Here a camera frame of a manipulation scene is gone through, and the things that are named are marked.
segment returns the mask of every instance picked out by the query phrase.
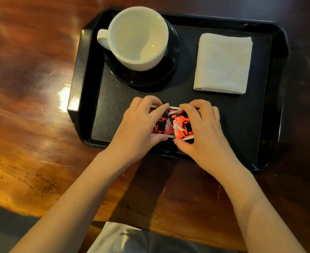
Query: folded white napkin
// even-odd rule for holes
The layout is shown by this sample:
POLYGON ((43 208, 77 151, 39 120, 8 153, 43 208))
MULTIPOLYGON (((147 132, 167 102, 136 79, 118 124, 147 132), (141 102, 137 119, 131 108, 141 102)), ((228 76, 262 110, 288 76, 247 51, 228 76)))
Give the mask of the folded white napkin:
POLYGON ((250 37, 202 34, 194 90, 244 94, 252 51, 250 37))

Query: cup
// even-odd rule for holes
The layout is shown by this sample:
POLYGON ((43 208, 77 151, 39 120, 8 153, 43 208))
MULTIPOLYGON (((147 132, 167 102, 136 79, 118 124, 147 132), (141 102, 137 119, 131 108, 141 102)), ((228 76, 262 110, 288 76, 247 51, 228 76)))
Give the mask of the cup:
POLYGON ((168 36, 160 14, 146 7, 131 7, 117 14, 108 30, 100 29, 97 39, 126 67, 146 71, 163 58, 168 36))

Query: cup rim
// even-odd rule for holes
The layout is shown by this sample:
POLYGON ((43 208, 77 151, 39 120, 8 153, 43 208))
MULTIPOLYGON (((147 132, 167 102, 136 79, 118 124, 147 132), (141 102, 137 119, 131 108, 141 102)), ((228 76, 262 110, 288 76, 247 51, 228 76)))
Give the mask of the cup rim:
POLYGON ((122 55, 120 55, 114 48, 114 46, 111 43, 110 40, 110 33, 111 33, 111 29, 114 26, 115 21, 117 20, 117 18, 119 18, 120 16, 122 16, 124 13, 129 12, 130 10, 146 10, 148 12, 151 12, 157 16, 159 16, 162 20, 161 23, 165 26, 166 28, 166 42, 168 44, 168 39, 169 39, 169 30, 168 30, 168 26, 167 23, 165 22, 164 18, 156 11, 154 11, 153 9, 147 8, 147 7, 142 7, 142 6, 135 6, 135 7, 130 7, 127 9, 124 9, 123 11, 119 12, 119 14, 117 14, 113 20, 111 21, 109 27, 108 27, 108 31, 109 31, 109 39, 108 39, 108 45, 112 51, 112 53, 121 61, 128 63, 128 64, 134 64, 134 65, 142 65, 142 64, 146 64, 150 61, 153 61, 154 59, 156 59, 158 56, 160 56, 163 51, 167 48, 167 44, 165 46, 163 46, 154 56, 152 56, 149 59, 146 60, 132 60, 132 59, 127 59, 125 57, 123 57, 122 55))

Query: table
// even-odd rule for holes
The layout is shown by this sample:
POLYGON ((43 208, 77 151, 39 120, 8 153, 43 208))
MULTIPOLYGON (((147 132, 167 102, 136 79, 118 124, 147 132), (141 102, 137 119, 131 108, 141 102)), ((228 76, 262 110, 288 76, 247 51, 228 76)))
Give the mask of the table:
MULTIPOLYGON (((81 28, 109 7, 274 21, 290 44, 280 143, 256 179, 310 252, 310 0, 0 0, 0 206, 41 217, 100 151, 66 107, 81 28)), ((96 221, 245 251, 232 205, 196 164, 156 156, 112 184, 96 221)))

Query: hand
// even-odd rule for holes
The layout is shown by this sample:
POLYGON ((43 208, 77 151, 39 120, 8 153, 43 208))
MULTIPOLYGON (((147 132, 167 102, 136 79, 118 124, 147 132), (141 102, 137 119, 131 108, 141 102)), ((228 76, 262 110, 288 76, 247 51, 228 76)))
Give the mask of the hand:
POLYGON ((144 157, 154 145, 168 139, 164 134, 151 136, 156 122, 168 107, 169 104, 163 105, 155 96, 135 97, 107 150, 123 158, 128 165, 144 157), (149 113, 151 105, 158 108, 149 113))
POLYGON ((233 164, 241 165, 223 135, 217 107, 211 106, 208 101, 197 99, 180 105, 180 108, 186 111, 194 134, 193 144, 181 139, 173 140, 181 151, 216 179, 233 167, 233 164))

